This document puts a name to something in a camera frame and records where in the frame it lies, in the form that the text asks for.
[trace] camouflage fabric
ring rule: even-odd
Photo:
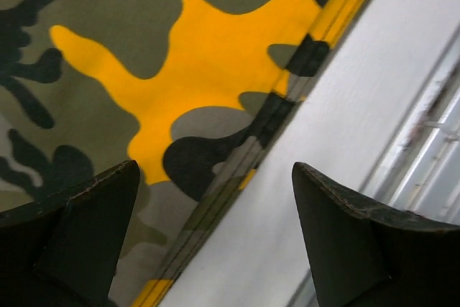
[[[156,306],[363,2],[0,0],[0,211],[136,160],[108,306]]]

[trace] white surface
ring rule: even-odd
[[[358,188],[460,22],[460,0],[374,0],[161,307],[281,307],[308,269],[295,161]]]

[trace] camouflage cloth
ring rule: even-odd
[[[136,160],[108,306],[156,306],[363,1],[0,0],[0,211]]]

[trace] black object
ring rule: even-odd
[[[0,306],[105,306],[139,175],[126,161],[0,213]]]
[[[460,306],[460,227],[399,211],[296,163],[320,307]]]

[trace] camouflage pattern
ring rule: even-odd
[[[156,306],[363,1],[0,0],[0,211],[135,159],[107,306]]]

